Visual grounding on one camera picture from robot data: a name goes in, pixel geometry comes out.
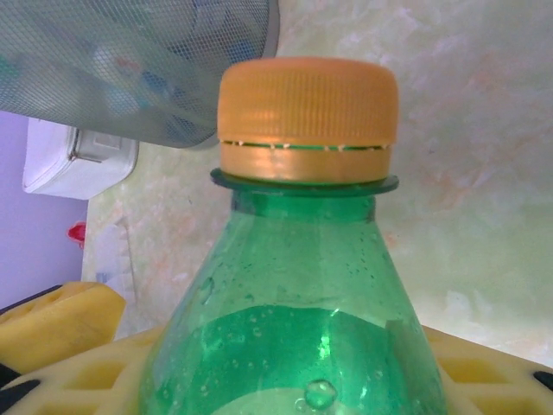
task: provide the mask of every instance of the countertop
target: countertop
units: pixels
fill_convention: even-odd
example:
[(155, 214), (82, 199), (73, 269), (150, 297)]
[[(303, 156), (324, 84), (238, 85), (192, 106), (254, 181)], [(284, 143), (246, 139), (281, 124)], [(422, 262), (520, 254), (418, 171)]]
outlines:
[[(279, 55), (397, 76), (400, 188), (378, 198), (378, 224), (421, 322), (553, 366), (553, 3), (280, 4)], [(87, 241), (119, 219), (128, 230), (129, 331), (168, 320), (224, 226), (230, 195), (209, 180), (218, 158), (141, 144), (134, 172), (90, 201)]]

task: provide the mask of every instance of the bottle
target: bottle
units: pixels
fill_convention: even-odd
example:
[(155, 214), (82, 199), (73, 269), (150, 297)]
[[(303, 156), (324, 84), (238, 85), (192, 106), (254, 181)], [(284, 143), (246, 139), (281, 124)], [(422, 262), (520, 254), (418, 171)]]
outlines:
[(219, 96), (232, 211), (152, 348), (147, 415), (444, 415), (437, 366), (375, 222), (397, 85), (363, 62), (239, 63)]

